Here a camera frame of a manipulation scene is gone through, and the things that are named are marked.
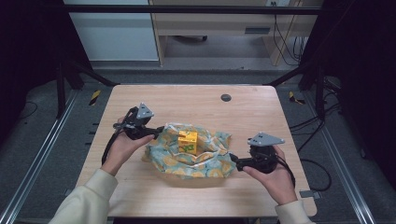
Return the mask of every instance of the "beige sleeve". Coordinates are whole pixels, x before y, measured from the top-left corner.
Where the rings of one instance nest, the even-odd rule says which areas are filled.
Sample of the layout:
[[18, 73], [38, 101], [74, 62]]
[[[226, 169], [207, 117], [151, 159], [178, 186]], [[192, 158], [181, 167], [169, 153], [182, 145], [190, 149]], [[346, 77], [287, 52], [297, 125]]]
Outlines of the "beige sleeve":
[[50, 223], [106, 223], [108, 200], [117, 179], [98, 169], [84, 186], [75, 188], [58, 208]]
[[282, 224], [312, 224], [304, 210], [302, 201], [283, 204], [275, 207], [279, 221]]

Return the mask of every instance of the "hand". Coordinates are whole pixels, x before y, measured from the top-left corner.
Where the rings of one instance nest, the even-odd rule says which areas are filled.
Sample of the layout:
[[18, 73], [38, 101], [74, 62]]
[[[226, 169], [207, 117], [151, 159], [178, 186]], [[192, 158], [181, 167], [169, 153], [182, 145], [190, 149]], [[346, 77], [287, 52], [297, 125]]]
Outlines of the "hand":
[[154, 135], [152, 134], [140, 139], [132, 140], [125, 132], [120, 133], [108, 151], [107, 159], [101, 169], [111, 175], [116, 175], [121, 166], [128, 161], [132, 154], [153, 138]]
[[[285, 160], [285, 153], [278, 146], [274, 146], [274, 149], [276, 154]], [[248, 166], [244, 167], [244, 171], [251, 177], [260, 181], [279, 205], [297, 201], [297, 195], [294, 191], [290, 174], [281, 164], [278, 164], [275, 170], [270, 174], [264, 174]]]

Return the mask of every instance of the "table surface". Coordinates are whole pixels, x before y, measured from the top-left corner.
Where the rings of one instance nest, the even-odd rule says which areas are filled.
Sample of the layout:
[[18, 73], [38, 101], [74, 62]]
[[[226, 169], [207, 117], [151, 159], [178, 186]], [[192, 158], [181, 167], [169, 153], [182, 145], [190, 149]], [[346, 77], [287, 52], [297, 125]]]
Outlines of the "table surface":
[[[232, 100], [223, 102], [222, 94]], [[77, 185], [83, 185], [101, 165], [113, 123], [140, 103], [153, 111], [147, 127], [168, 122], [200, 125], [209, 131], [230, 133], [230, 150], [249, 158], [248, 138], [265, 132], [283, 138], [280, 145], [296, 177], [296, 192], [308, 184], [276, 90], [269, 86], [119, 85], [113, 89]], [[164, 175], [142, 161], [138, 149], [120, 169], [110, 199], [110, 217], [275, 217], [276, 202], [255, 179], [236, 169], [227, 178], [180, 179]], [[317, 212], [305, 198], [309, 216]]]

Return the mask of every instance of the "yellow box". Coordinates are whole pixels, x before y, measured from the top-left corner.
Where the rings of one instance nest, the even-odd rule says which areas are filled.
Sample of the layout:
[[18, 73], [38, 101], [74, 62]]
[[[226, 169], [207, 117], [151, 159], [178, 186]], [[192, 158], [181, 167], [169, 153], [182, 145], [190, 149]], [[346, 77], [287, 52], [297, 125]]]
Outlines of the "yellow box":
[[193, 155], [197, 154], [197, 138], [198, 133], [196, 132], [178, 132], [178, 151], [186, 152]]

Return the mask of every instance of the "plastic bag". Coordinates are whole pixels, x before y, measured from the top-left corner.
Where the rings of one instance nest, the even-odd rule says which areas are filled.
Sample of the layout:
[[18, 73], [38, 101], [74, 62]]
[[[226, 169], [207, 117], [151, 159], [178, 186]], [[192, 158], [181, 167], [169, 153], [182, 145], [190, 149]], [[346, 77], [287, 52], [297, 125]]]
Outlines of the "plastic bag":
[[[197, 132], [197, 155], [179, 152], [179, 131]], [[235, 168], [228, 147], [231, 135], [191, 124], [168, 123], [156, 140], [147, 145], [145, 159], [166, 174], [182, 178], [227, 177]]]

